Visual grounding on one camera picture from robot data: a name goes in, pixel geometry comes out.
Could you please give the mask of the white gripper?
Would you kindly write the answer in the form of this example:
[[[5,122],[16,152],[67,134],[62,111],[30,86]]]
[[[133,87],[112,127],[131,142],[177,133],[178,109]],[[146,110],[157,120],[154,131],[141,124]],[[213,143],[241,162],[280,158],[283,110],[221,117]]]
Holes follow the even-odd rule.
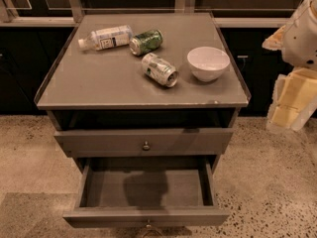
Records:
[[[266,128],[272,133],[299,131],[317,109],[317,0],[304,0],[262,47],[282,50],[283,60],[296,66],[275,82]]]

